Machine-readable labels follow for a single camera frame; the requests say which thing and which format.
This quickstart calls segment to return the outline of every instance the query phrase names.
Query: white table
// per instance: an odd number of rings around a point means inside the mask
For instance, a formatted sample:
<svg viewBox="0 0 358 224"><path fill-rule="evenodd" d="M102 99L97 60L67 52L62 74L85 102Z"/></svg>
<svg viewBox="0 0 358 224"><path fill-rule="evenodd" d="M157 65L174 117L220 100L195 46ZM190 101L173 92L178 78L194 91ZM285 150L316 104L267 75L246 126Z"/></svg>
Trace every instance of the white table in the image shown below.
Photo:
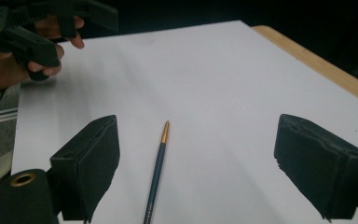
<svg viewBox="0 0 358 224"><path fill-rule="evenodd" d="M115 114L120 164L92 223L142 223L164 122L153 223L328 223L273 157L280 114L358 147L358 98L240 21L64 44L57 79L21 90L13 173ZM333 220L333 223L358 223Z"/></svg>

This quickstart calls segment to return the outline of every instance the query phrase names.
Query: dark background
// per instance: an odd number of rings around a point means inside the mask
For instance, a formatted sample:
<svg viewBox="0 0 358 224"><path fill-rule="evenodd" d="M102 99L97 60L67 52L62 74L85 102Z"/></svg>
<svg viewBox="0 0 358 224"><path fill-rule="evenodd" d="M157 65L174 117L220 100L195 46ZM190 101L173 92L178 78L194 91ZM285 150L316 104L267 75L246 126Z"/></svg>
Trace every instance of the dark background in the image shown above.
<svg viewBox="0 0 358 224"><path fill-rule="evenodd" d="M119 32L86 22L84 37L241 20L250 26L270 26L358 77L358 0L100 1L118 10Z"/></svg>

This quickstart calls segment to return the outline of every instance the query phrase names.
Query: pencil tip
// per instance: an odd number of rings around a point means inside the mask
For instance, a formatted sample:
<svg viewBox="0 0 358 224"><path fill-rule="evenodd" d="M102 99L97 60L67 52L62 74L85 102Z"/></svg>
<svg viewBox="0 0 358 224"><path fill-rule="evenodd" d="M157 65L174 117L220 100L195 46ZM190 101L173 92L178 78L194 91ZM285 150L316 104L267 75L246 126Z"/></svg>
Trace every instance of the pencil tip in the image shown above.
<svg viewBox="0 0 358 224"><path fill-rule="evenodd" d="M167 122L165 122L164 131L162 132L161 143L167 143L169 129L170 129L170 121L167 120Z"/></svg>

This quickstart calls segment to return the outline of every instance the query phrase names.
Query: person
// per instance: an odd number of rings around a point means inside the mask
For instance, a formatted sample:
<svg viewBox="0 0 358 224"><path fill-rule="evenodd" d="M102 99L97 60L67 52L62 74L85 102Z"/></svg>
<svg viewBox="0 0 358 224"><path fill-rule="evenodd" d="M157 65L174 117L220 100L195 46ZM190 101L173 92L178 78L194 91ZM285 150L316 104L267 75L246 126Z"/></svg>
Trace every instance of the person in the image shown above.
<svg viewBox="0 0 358 224"><path fill-rule="evenodd" d="M80 17L74 17L75 28L80 29L84 26L84 21ZM60 38L60 27L56 16L47 16L41 21L34 23L36 32L48 39ZM76 37L69 39L72 45L78 49L84 48L84 42L79 34L76 33ZM59 59L63 57L64 51L62 46L56 45L57 55ZM61 71L61 66L58 67L44 67L35 62L29 62L25 66L31 71L42 71L46 76L55 76ZM16 63L13 54L0 52L0 92L6 88L20 83L28 77L28 72L24 65Z"/></svg>

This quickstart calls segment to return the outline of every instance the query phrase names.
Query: pencil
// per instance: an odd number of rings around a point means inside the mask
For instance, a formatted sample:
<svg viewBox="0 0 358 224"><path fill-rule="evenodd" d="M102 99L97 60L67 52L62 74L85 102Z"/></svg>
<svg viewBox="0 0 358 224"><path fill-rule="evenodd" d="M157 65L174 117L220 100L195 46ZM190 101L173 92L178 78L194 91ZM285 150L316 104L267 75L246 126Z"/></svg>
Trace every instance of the pencil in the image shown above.
<svg viewBox="0 0 358 224"><path fill-rule="evenodd" d="M156 159L155 170L153 173L152 185L150 187L149 199L147 200L144 224L149 224L152 219L153 207L156 200L156 194L158 189L159 176L161 174L162 163L164 162L165 146L167 144L169 128L170 128L170 121L167 120L167 122L165 123L164 131L162 132L161 142L158 148L158 155Z"/></svg>

